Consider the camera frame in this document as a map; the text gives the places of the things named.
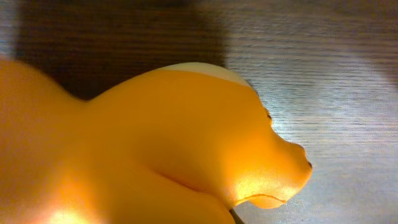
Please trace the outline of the yellow rubber animal toy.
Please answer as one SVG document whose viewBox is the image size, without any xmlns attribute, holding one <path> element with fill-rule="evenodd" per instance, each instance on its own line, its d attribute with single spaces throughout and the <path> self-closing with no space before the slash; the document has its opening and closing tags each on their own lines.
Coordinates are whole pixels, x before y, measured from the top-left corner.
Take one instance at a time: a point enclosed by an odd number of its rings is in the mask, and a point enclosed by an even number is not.
<svg viewBox="0 0 398 224">
<path fill-rule="evenodd" d="M 277 208 L 312 170 L 223 67 L 166 66 L 85 101 L 1 59 L 2 223 L 234 223 L 233 207 Z"/>
</svg>

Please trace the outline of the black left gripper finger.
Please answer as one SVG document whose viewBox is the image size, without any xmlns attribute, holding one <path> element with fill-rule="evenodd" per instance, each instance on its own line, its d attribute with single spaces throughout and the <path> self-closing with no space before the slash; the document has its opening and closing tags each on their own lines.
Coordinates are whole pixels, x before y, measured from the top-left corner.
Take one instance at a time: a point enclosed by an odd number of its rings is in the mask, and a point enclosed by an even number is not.
<svg viewBox="0 0 398 224">
<path fill-rule="evenodd" d="M 229 212 L 233 217 L 235 224 L 245 224 L 234 209 L 231 209 Z"/>
</svg>

